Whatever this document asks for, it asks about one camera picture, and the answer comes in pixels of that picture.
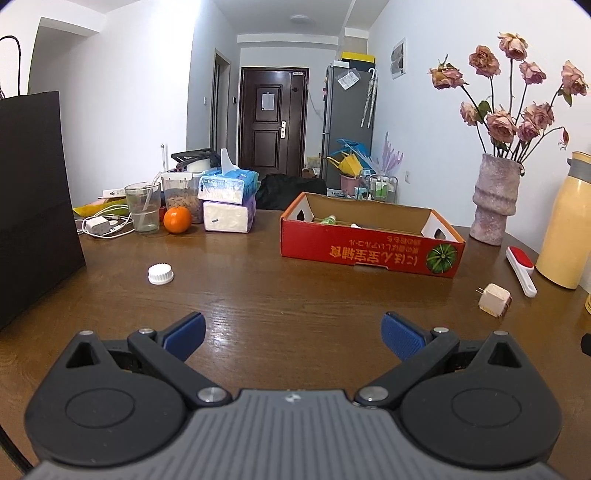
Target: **yellow jar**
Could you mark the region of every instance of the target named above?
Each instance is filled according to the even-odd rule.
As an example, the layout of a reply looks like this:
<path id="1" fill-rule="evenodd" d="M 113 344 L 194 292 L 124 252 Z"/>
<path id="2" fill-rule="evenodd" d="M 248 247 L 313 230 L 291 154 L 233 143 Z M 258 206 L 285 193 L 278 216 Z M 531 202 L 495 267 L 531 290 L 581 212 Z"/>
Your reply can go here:
<path id="1" fill-rule="evenodd" d="M 544 239 L 538 271 L 566 288 L 577 288 L 591 251 L 591 155 L 573 152 Z"/>

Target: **red cardboard box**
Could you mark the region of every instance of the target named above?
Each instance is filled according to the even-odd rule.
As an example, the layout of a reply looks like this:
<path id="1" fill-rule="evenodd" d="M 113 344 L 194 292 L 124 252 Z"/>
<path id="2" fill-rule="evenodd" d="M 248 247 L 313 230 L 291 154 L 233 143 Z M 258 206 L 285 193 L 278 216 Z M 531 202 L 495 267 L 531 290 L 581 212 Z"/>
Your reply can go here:
<path id="1" fill-rule="evenodd" d="M 330 215 L 337 225 L 320 223 Z M 465 246 L 441 215 L 425 208 L 302 193 L 281 215 L 283 257 L 452 278 Z"/>

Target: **white brush handle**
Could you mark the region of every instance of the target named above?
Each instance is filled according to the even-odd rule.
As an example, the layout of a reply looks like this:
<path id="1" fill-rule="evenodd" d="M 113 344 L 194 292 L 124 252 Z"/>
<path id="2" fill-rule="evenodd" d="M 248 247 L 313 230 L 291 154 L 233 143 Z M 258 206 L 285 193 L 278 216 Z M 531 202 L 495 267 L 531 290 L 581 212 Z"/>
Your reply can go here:
<path id="1" fill-rule="evenodd" d="M 534 282 L 532 281 L 527 269 L 517 261 L 510 248 L 507 249 L 507 258 L 509 259 L 509 263 L 515 271 L 515 275 L 517 275 L 517 279 L 521 284 L 521 288 L 523 288 L 523 293 L 525 293 L 525 296 L 531 299 L 534 298 L 538 294 Z"/>

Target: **tissue pack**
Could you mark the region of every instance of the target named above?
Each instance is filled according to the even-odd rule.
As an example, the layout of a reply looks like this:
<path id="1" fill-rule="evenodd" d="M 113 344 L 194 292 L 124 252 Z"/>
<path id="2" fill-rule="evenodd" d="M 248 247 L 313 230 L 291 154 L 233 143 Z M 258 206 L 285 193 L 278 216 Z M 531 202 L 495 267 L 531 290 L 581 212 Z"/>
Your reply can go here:
<path id="1" fill-rule="evenodd" d="M 246 205 L 256 193 L 258 173 L 251 170 L 231 170 L 205 174 L 199 181 L 199 199 L 208 202 Z"/>
<path id="2" fill-rule="evenodd" d="M 208 232 L 248 233 L 256 214 L 255 196 L 251 195 L 244 205 L 203 202 L 203 220 Z"/>

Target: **brown tabletop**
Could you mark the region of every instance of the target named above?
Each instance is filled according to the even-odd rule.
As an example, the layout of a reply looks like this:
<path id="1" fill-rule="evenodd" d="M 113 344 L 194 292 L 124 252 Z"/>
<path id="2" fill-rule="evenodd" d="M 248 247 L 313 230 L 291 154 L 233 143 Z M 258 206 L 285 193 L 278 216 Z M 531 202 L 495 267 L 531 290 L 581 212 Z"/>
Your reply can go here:
<path id="1" fill-rule="evenodd" d="M 562 407 L 564 428 L 550 463 L 569 479 L 591 477 L 591 358 L 580 339 L 591 331 L 586 293 L 557 287 L 538 273 L 526 298 L 504 248 L 468 240 L 453 280 L 282 258 L 279 212 L 259 211 L 249 235 L 160 232 L 111 241 L 82 239 L 87 266 L 0 332 L 0 422 L 33 460 L 23 415 L 33 392 L 73 335 L 94 330 L 122 339 L 163 329 L 192 310 L 207 319 L 204 345 L 187 361 L 234 394 L 267 389 L 359 387 L 397 364 L 380 339 L 387 310 L 430 329 L 445 325 L 465 339 L 493 330 L 514 335 Z M 460 229 L 467 238 L 467 229 Z M 147 281 L 152 264 L 173 266 L 174 281 Z M 505 317 L 478 309 L 476 289 L 512 292 Z M 0 478 L 17 470 L 0 453 Z"/>

